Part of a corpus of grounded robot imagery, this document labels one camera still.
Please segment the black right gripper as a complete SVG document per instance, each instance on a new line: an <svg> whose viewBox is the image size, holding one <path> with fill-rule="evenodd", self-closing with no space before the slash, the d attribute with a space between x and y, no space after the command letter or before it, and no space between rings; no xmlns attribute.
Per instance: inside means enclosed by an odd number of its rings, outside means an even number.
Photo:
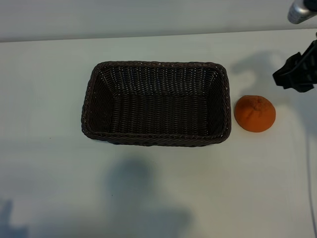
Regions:
<svg viewBox="0 0 317 238"><path fill-rule="evenodd" d="M295 74L287 74L295 68ZM317 83L317 40L311 42L303 53L289 57L284 66L273 74L277 86L305 93Z"/></svg>

